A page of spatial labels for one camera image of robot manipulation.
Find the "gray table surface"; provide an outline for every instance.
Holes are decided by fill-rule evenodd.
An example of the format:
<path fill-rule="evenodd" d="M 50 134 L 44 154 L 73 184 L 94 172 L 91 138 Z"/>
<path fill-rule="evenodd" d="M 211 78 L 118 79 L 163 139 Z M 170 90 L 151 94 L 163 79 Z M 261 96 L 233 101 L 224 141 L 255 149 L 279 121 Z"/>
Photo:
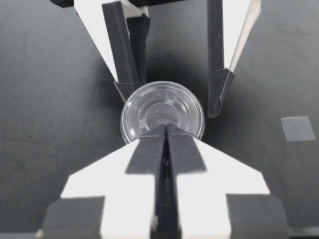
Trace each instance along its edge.
<path fill-rule="evenodd" d="M 318 144 L 287 142 L 281 125 L 309 116 L 319 138 L 318 12 L 317 0 L 263 1 L 221 116 L 207 121 L 203 138 L 261 171 L 292 226 L 319 225 Z M 156 51 L 155 32 L 149 77 L 187 78 L 169 49 Z M 69 174 L 124 145 L 122 106 L 74 9 L 0 1 L 0 232 L 37 230 Z"/>

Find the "transparent cup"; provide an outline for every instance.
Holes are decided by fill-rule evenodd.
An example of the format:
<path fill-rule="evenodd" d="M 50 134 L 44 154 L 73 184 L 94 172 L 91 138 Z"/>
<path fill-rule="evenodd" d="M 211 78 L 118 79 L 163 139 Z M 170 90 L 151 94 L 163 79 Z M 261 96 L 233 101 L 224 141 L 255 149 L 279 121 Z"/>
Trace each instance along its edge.
<path fill-rule="evenodd" d="M 174 124 L 201 139 L 205 129 L 203 108 L 186 87 L 156 81 L 137 89 L 126 101 L 121 115 L 121 134 L 130 143 L 161 124 Z"/>

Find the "gripper jaw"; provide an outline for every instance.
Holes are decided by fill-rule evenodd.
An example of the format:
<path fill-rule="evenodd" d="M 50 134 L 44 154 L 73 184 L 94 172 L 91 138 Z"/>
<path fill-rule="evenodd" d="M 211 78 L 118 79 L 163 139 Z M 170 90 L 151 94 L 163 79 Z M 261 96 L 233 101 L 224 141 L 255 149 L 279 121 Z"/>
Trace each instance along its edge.
<path fill-rule="evenodd" d="M 164 28 L 169 31 L 158 32 L 156 35 L 169 41 L 167 36 L 172 35 L 170 31 L 183 31 L 183 35 L 194 37 L 193 41 L 188 40 L 191 42 L 190 45 L 180 44 L 178 52 L 185 52 L 182 58 L 191 58 L 190 66 L 193 65 L 196 69 L 199 65 L 201 72 L 198 74 L 205 76 L 205 81 L 201 84 L 207 85 L 204 87 L 208 89 L 207 102 L 202 104 L 208 105 L 207 115 L 210 118 L 219 116 L 221 112 L 234 79 L 233 73 L 238 60 L 261 10 L 261 0 L 51 1 L 63 7 L 74 4 L 108 66 L 116 89 L 124 102 L 138 87 L 147 82 L 146 40 L 151 22 L 156 25 L 158 24 L 156 20 L 160 21 L 156 17 L 152 19 L 152 12 L 162 7 L 157 4 L 166 3 L 166 8 L 168 7 L 167 9 L 172 12 L 169 18 L 176 19 L 177 22 L 185 25 L 189 24 L 193 18 L 198 19 L 199 16 L 189 16 L 189 12 L 192 8 L 201 6 L 200 15 L 207 19 L 207 22 L 201 26 L 204 29 L 200 33 L 201 37 L 194 37 L 192 35 L 194 29 L 185 26 L 173 30 Z M 147 5 L 153 5 L 153 10 L 148 11 Z M 202 54 L 196 54 L 197 48 L 194 47 L 196 45 L 194 41 L 200 45 Z M 201 81 L 201 78 L 196 78 L 194 81 Z"/>
<path fill-rule="evenodd" d="M 261 173 L 162 125 L 72 174 L 42 230 L 45 239 L 285 239 L 287 228 Z"/>

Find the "black plastic part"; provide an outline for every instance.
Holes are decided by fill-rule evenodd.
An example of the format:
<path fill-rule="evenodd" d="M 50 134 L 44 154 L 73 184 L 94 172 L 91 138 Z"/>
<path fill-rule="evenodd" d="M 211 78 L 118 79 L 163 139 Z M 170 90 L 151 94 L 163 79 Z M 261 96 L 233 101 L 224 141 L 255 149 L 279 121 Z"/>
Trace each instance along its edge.
<path fill-rule="evenodd" d="M 163 4 L 169 3 L 174 1 L 181 1 L 181 0 L 130 0 L 135 6 L 143 6 L 143 5 L 156 5 L 156 4 Z"/>
<path fill-rule="evenodd" d="M 228 69 L 218 70 L 210 74 L 208 80 L 208 117 L 219 116 L 233 80 L 234 74 Z"/>
<path fill-rule="evenodd" d="M 50 0 L 52 3 L 55 5 L 58 5 L 60 7 L 70 7 L 74 6 L 74 1 L 73 0 Z"/>
<path fill-rule="evenodd" d="M 60 199 L 47 210 L 44 239 L 101 239 L 104 197 Z"/>
<path fill-rule="evenodd" d="M 181 173 L 207 171 L 190 133 L 170 124 L 167 126 L 167 140 L 174 177 Z"/>
<path fill-rule="evenodd" d="M 143 14 L 140 17 L 128 18 L 126 22 L 140 82 L 146 82 L 146 37 L 150 28 L 150 19 Z"/>
<path fill-rule="evenodd" d="M 160 125 L 142 135 L 126 169 L 127 174 L 151 174 L 155 176 L 155 215 L 157 217 L 161 217 L 164 207 L 165 141 L 165 125 Z M 153 227 L 153 230 L 156 231 L 157 224 L 154 224 Z"/>
<path fill-rule="evenodd" d="M 223 1 L 207 0 L 208 68 L 224 68 Z"/>
<path fill-rule="evenodd" d="M 134 82 L 134 83 L 126 83 L 126 82 L 114 82 L 116 89 L 118 90 L 120 96 L 123 101 L 126 102 L 131 94 L 136 91 L 139 87 L 145 85 L 143 82 Z"/>
<path fill-rule="evenodd" d="M 227 195 L 231 239 L 288 239 L 281 202 L 271 195 Z"/>
<path fill-rule="evenodd" d="M 119 82 L 139 82 L 121 2 L 103 4 L 102 10 Z"/>

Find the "tape piece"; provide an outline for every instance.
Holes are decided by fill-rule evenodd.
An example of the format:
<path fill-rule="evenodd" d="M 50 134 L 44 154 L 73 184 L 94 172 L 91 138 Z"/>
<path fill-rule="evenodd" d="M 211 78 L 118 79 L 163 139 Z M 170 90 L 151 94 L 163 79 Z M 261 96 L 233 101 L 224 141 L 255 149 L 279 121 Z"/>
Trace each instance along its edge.
<path fill-rule="evenodd" d="M 308 116 L 282 118 L 281 124 L 283 126 L 287 142 L 316 140 Z"/>

